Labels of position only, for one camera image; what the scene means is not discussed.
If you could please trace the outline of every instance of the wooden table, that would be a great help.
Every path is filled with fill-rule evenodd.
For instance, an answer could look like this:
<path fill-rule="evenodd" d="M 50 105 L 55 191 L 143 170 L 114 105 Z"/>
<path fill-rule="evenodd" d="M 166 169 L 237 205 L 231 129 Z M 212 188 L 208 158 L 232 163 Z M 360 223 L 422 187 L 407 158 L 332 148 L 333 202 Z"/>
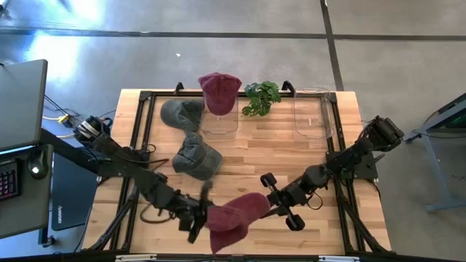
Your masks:
<path fill-rule="evenodd" d="M 122 146 L 130 144 L 139 92 L 140 90 L 122 90 L 120 95 L 112 138 Z M 354 92 L 336 94 L 344 139 L 348 147 L 354 143 L 363 128 L 358 102 Z M 157 146 L 157 151 L 151 155 L 151 159 L 171 160 L 184 139 L 181 130 L 168 127 L 159 117 L 160 108 L 168 99 L 170 98 L 157 98 L 155 103 L 149 142 Z M 240 98 L 239 109 L 247 104 L 246 98 Z M 141 144 L 147 108 L 148 106 L 143 112 L 138 145 Z M 215 176 L 214 188 L 210 192 L 210 198 L 216 205 L 222 205 L 248 192 L 268 194 L 269 189 L 264 188 L 259 181 L 259 176 L 267 172 L 275 175 L 277 187 L 282 188 L 301 175 L 307 166 L 325 161 L 325 140 L 309 142 L 295 139 L 292 112 L 293 101 L 291 98 L 285 98 L 282 103 L 272 106 L 268 116 L 250 118 L 240 115 L 235 139 L 205 138 L 205 142 L 224 157 L 223 164 Z M 174 188 L 192 196 L 199 195 L 201 181 L 186 174 L 176 174 L 171 161 L 159 168 L 159 171 L 169 177 L 169 184 Z M 98 188 L 83 248 L 92 245 L 115 216 L 121 184 L 121 178 L 111 178 Z M 376 189 L 364 180 L 355 181 L 354 187 L 361 219 L 379 243 L 390 249 Z M 311 210 L 308 207 L 293 208 L 295 214 L 299 214 L 306 223 L 303 231 L 290 231 L 285 225 L 284 217 L 269 217 L 253 223 L 244 240 L 223 249 L 220 254 L 344 254 L 333 184 L 330 184 L 328 191 L 321 189 L 318 194 L 323 198 L 320 210 Z M 317 197 L 311 200 L 311 205 L 319 204 Z M 189 244 L 186 241 L 188 234 L 178 230 L 178 220 L 161 225 L 140 221 L 139 212 L 145 206 L 146 200 L 140 197 L 131 253 L 211 253 L 208 229 L 203 229 L 197 241 Z M 157 210 L 149 209 L 146 217 L 158 219 Z M 352 244 L 356 247 L 354 227 L 350 219 L 348 221 Z M 127 221 L 124 220 L 120 242 L 124 239 L 126 224 Z"/>

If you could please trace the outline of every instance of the gray floor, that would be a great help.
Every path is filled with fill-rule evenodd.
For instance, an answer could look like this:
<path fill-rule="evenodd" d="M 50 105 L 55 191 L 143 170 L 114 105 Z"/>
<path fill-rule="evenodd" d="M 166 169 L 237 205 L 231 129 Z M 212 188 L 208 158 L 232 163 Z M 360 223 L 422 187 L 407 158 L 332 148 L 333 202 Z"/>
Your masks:
<path fill-rule="evenodd" d="M 334 33 L 464 35 L 460 0 L 327 0 Z M 325 33 L 318 0 L 31 1 L 11 0 L 3 26 L 112 31 Z M 49 61 L 47 94 L 83 114 L 117 106 L 122 88 L 197 88 L 221 71 L 243 83 L 290 80 L 335 89 L 325 39 L 201 39 L 0 35 L 0 61 Z M 390 117 L 403 131 L 466 91 L 465 41 L 337 41 L 345 90 L 356 91 L 363 118 Z M 382 204 L 394 251 L 466 258 L 466 209 L 426 213 L 439 190 L 424 146 L 401 145 L 378 163 Z M 35 245 L 36 235 L 0 240 L 0 257 L 70 252 L 79 239 Z"/>

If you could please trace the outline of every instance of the transparent bin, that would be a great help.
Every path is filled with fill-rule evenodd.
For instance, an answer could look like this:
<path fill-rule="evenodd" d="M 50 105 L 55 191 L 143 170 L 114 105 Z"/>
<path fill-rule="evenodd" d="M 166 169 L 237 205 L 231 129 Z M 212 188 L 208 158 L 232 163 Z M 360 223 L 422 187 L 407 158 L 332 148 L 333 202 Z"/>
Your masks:
<path fill-rule="evenodd" d="M 238 96 L 231 111 L 223 116 L 215 115 L 209 108 L 205 97 L 202 112 L 201 130 L 206 138 L 233 139 L 238 129 Z"/>
<path fill-rule="evenodd" d="M 296 89 L 293 99 L 295 140 L 325 140 L 334 132 L 330 91 L 323 87 Z"/>

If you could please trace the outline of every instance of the maroon cap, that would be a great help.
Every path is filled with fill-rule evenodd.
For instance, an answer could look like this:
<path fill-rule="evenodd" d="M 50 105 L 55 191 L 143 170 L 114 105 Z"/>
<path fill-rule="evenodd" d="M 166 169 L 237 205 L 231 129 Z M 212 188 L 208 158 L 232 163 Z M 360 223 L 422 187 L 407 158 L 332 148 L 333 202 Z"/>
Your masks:
<path fill-rule="evenodd" d="M 241 81 L 227 74 L 213 73 L 199 78 L 205 101 L 210 112 L 216 116 L 228 114 L 238 96 Z"/>

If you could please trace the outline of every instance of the potted plant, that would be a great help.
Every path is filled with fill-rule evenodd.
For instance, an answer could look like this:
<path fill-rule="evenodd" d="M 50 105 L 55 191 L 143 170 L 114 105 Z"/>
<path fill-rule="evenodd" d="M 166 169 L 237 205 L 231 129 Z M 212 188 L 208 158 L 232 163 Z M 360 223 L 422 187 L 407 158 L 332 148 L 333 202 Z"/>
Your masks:
<path fill-rule="evenodd" d="M 270 112 L 273 103 L 282 101 L 278 85 L 274 82 L 248 84 L 245 94 L 250 99 L 249 105 L 242 108 L 242 114 L 245 116 L 265 116 Z"/>

